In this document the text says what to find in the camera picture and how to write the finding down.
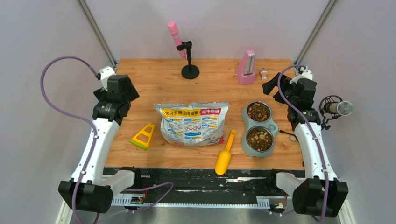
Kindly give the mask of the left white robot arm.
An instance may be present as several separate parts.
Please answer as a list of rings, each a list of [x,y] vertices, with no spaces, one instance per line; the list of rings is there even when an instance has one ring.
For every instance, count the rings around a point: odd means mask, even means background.
[[[70,180],[60,182],[58,192],[71,209],[106,213],[113,198],[123,190],[137,193],[143,187],[134,167],[121,168],[103,179],[112,141],[139,94],[127,75],[112,75],[107,88],[95,90],[94,95],[98,103],[93,108],[89,140],[78,167]]]

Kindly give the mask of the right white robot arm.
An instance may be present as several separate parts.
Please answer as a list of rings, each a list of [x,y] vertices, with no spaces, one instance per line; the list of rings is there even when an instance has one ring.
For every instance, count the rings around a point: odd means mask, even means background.
[[[273,169],[267,190],[273,195],[284,191],[291,196],[297,214],[316,219],[334,218],[349,189],[346,182],[338,179],[325,151],[321,120],[313,108],[316,85],[311,79],[302,76],[290,78],[281,73],[262,85],[266,95],[277,86],[278,92],[273,98],[288,106],[288,121],[300,145],[305,167],[304,180],[299,180],[291,172]]]

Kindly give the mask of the yellow plastic scoop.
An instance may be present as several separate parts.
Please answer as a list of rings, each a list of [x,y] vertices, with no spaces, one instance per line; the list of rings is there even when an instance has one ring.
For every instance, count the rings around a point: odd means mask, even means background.
[[[236,136],[236,130],[232,129],[230,136],[227,140],[225,149],[220,151],[217,157],[217,161],[215,164],[215,173],[217,175],[224,175],[225,172],[228,170],[228,167],[231,163],[232,154],[231,154],[231,147]]]

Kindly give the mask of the pet food bag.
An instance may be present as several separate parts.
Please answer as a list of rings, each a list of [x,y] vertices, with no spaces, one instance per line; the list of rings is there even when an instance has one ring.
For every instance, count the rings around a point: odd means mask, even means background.
[[[160,131],[171,145],[198,147],[224,142],[229,102],[155,104]]]

